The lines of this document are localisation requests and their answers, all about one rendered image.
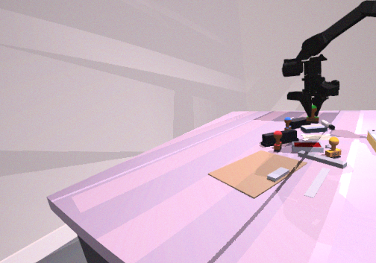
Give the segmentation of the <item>white marker pen with black cap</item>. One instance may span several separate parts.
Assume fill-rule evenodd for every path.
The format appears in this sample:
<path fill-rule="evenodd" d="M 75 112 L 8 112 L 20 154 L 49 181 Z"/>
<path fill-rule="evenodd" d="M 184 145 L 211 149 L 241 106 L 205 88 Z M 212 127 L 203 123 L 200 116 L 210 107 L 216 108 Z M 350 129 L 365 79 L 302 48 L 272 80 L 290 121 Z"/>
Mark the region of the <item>white marker pen with black cap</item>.
<path fill-rule="evenodd" d="M 321 123 L 323 123 L 323 125 L 325 125 L 326 127 L 329 127 L 330 129 L 335 129 L 336 127 L 333 126 L 332 124 L 330 124 L 329 122 L 326 122 L 325 120 L 321 120 Z"/>

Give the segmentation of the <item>orange rubber stamp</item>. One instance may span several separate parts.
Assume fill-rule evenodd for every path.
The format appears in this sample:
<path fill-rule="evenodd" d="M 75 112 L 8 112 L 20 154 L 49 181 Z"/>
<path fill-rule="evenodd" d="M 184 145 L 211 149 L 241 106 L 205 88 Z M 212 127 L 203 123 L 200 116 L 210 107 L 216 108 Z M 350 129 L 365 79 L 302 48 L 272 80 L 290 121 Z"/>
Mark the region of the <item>orange rubber stamp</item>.
<path fill-rule="evenodd" d="M 342 151 L 337 149 L 336 146 L 339 144 L 339 140 L 337 137 L 333 136 L 328 139 L 329 145 L 331 145 L 331 150 L 326 150 L 325 151 L 325 156 L 333 158 L 333 159 L 338 159 L 341 158 L 341 153 Z"/>

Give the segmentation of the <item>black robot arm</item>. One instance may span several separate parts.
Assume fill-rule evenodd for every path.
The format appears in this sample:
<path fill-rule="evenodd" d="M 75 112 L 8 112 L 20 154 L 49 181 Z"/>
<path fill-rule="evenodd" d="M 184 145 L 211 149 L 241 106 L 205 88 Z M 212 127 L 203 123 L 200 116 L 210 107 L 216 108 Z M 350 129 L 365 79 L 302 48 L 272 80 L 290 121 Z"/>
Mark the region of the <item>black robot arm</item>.
<path fill-rule="evenodd" d="M 284 59 L 282 73 L 284 77 L 300 76 L 300 73 L 304 72 L 304 75 L 318 75 L 322 73 L 321 61 L 327 60 L 322 54 L 318 57 L 312 57 L 319 54 L 333 39 L 337 38 L 343 32 L 347 31 L 353 25 L 360 22 L 365 17 L 376 17 L 376 0 L 363 1 L 353 9 L 346 16 L 342 17 L 338 22 L 335 22 L 326 31 L 313 35 L 311 38 L 303 41 L 301 51 L 295 59 Z M 308 60 L 309 61 L 302 61 Z M 303 70 L 304 64 L 304 70 Z M 339 81 L 332 80 L 332 82 L 322 80 L 318 81 L 318 78 L 314 79 L 311 85 L 312 93 L 319 93 L 323 97 L 334 96 L 336 91 L 339 90 Z"/>

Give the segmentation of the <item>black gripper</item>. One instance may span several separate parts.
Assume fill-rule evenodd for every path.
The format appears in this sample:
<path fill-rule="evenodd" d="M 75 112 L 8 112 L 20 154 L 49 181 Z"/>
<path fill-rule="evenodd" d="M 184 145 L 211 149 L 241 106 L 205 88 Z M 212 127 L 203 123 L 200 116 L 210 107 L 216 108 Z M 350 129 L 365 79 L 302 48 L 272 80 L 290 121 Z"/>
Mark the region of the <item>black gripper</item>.
<path fill-rule="evenodd" d="M 315 112 L 315 116 L 319 115 L 319 110 L 322 107 L 323 102 L 325 102 L 326 97 L 321 96 L 319 93 L 312 93 L 311 92 L 311 85 L 314 81 L 314 79 L 318 78 L 318 81 L 322 80 L 323 77 L 320 75 L 305 75 L 304 78 L 301 79 L 301 81 L 304 81 L 304 89 L 302 91 L 296 91 L 296 92 L 288 92 L 287 100 L 298 100 L 301 102 L 301 105 L 306 111 L 306 114 L 308 117 L 311 117 L 312 112 L 312 104 L 317 107 L 317 110 Z M 314 96 L 312 98 L 312 96 Z"/>

